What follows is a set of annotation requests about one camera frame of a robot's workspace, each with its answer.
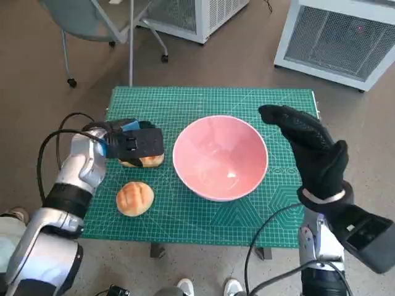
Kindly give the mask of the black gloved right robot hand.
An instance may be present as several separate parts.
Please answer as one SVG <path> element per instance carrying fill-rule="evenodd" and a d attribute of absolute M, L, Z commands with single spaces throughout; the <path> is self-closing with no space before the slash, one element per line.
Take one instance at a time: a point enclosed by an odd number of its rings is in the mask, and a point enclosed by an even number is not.
<path fill-rule="evenodd" d="M 349 160 L 346 141 L 334 142 L 317 118 L 285 105 L 262 105 L 259 113 L 264 123 L 278 126 L 288 140 L 309 197 L 323 201 L 343 193 Z"/>

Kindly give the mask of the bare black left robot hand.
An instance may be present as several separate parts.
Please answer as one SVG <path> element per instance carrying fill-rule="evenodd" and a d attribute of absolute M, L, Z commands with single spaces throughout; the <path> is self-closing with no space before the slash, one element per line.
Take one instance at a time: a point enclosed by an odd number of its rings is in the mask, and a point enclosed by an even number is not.
<path fill-rule="evenodd" d="M 139 121 L 139 127 L 141 129 L 145 128 L 155 128 L 156 126 L 150 121 Z M 119 163 L 125 167 L 155 167 L 157 166 L 155 157 L 145 157 L 139 159 L 129 159 L 129 160 L 118 160 Z"/>

